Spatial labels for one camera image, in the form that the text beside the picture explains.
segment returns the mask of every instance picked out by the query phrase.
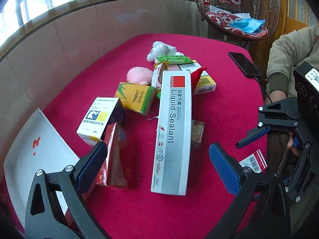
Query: ribbed cuff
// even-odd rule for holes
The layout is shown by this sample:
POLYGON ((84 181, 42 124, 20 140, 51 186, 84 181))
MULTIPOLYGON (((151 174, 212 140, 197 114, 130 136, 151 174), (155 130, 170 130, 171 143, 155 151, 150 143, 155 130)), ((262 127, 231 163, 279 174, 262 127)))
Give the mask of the ribbed cuff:
POLYGON ((281 72, 272 73, 269 77, 269 93, 272 91, 283 91, 287 94, 288 90, 288 78, 281 72))

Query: green snack package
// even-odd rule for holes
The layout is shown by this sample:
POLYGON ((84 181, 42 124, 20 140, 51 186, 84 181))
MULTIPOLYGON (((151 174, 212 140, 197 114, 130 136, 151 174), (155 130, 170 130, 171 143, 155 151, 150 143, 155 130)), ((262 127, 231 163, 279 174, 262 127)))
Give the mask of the green snack package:
POLYGON ((160 56, 157 57, 159 62, 168 61, 168 65, 180 65, 180 64, 188 64, 193 61, 186 56, 160 56))

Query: pink fluffy ball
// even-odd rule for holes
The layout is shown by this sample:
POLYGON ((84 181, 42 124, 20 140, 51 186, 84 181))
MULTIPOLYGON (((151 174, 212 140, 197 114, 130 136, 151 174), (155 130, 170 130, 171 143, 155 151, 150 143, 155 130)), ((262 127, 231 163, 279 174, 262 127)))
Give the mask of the pink fluffy ball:
POLYGON ((127 82, 141 85, 151 85, 153 71, 144 67, 133 67, 127 73, 127 82))

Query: person's hand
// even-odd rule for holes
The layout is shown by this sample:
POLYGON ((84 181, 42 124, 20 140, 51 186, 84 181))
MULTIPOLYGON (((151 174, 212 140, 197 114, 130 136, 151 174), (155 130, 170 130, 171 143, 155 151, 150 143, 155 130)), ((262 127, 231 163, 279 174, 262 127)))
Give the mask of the person's hand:
MULTIPOLYGON (((272 92, 269 94, 269 97, 270 97, 270 99, 272 99, 272 102, 277 102, 277 101, 286 99, 286 98, 287 98, 287 95, 286 95, 286 93, 283 92, 283 91, 275 90, 275 91, 272 91, 272 92)), ((266 97, 266 99, 265 99, 265 101, 264 101, 264 104, 269 104, 269 103, 270 103, 270 100, 269 100, 268 97, 266 97)))
POLYGON ((287 148, 290 149, 295 156, 299 156, 298 149, 293 145, 293 139, 292 139, 293 133, 289 132, 288 134, 289 134, 289 140, 288 140, 287 148))

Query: black phone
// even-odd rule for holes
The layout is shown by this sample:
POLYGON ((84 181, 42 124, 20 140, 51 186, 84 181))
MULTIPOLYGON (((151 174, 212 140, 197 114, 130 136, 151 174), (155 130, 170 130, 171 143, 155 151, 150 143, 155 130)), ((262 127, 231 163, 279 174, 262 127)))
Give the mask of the black phone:
POLYGON ((244 54, 229 52, 228 55, 248 78, 260 78, 262 74, 244 54))

